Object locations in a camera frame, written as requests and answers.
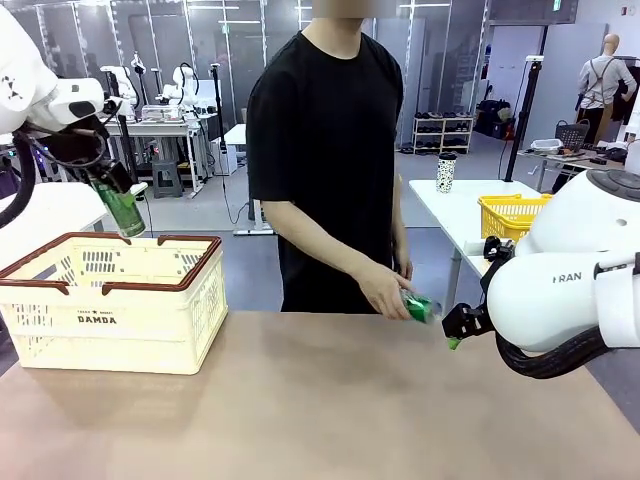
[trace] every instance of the cream plastic basket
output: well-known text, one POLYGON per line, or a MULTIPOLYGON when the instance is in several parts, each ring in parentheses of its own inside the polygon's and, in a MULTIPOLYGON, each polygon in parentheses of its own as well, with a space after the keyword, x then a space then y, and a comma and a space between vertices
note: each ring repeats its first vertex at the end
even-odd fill
POLYGON ((228 310, 220 243, 69 233, 0 271, 20 363, 197 373, 228 310))

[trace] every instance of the man's neck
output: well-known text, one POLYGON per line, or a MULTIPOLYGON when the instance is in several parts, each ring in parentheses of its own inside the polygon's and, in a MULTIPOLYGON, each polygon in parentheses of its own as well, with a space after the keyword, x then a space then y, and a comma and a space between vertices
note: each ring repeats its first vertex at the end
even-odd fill
POLYGON ((332 57, 349 60, 358 56, 362 19, 314 18, 302 34, 332 57))

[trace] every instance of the green bottle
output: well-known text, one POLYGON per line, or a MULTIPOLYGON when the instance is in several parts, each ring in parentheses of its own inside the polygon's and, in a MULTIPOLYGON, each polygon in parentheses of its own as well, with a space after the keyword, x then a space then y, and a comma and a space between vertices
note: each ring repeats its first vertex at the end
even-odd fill
POLYGON ((94 179, 91 179, 91 185, 118 224, 120 235, 131 238, 145 231, 146 226, 136 206, 136 199, 130 192, 118 193, 109 185, 94 179))
POLYGON ((411 317, 420 323, 429 325, 442 313, 442 306, 427 297, 404 289, 400 295, 411 317))

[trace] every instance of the black t-shirt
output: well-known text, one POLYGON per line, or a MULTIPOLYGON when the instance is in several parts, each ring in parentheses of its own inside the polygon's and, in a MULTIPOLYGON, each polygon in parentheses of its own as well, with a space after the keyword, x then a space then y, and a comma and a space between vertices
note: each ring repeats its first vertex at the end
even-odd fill
MULTIPOLYGON (((251 197, 292 202, 337 240, 390 267, 402 95, 398 63, 368 36, 356 58, 341 60, 298 33, 249 98, 251 197)), ((283 311, 373 311, 348 275, 282 237, 278 249, 283 311)))

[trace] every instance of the shoe rack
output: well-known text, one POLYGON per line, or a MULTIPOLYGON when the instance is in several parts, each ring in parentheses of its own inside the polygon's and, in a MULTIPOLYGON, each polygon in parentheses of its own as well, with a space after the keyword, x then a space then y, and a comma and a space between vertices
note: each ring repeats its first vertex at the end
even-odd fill
POLYGON ((414 118, 413 119, 413 153, 424 155, 425 153, 440 154, 444 151, 456 151, 468 153, 471 144, 471 132, 473 130, 473 117, 453 118, 414 118), (429 132, 419 132, 422 127, 429 132), (450 139, 461 139, 456 145, 451 145, 450 139))

